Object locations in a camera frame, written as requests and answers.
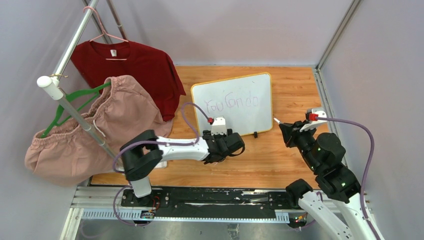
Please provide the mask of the yellow-framed whiteboard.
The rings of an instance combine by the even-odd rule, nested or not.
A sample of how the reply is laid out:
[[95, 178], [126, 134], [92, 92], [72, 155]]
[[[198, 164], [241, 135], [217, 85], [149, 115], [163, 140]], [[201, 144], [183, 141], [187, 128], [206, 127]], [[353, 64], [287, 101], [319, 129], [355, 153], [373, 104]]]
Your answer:
[[194, 84], [192, 102], [200, 131], [210, 130], [205, 119], [223, 117], [228, 129], [241, 136], [273, 128], [272, 77], [268, 72]]

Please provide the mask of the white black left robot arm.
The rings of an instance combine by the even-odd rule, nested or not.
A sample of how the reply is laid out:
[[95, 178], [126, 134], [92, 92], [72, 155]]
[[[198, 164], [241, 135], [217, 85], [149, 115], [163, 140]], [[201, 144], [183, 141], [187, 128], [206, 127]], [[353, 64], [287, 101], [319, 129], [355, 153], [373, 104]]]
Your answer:
[[237, 132], [212, 134], [205, 130], [193, 139], [175, 139], [157, 136], [146, 130], [124, 144], [118, 153], [123, 173], [140, 206], [153, 201], [149, 174], [161, 163], [174, 160], [194, 160], [204, 164], [220, 163], [227, 157], [236, 157], [245, 151], [245, 143]]

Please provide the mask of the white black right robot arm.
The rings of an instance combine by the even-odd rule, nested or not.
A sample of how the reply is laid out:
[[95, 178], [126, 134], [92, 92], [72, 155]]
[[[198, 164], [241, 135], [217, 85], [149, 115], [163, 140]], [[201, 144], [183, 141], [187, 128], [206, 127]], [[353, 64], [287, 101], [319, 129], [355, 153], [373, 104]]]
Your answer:
[[301, 208], [335, 240], [382, 240], [383, 234], [370, 216], [365, 204], [362, 185], [356, 175], [343, 163], [346, 150], [334, 133], [324, 132], [314, 137], [315, 128], [304, 130], [308, 121], [278, 124], [288, 148], [297, 148], [315, 175], [315, 181], [338, 208], [343, 219], [336, 216], [304, 180], [298, 179], [285, 190], [286, 204]]

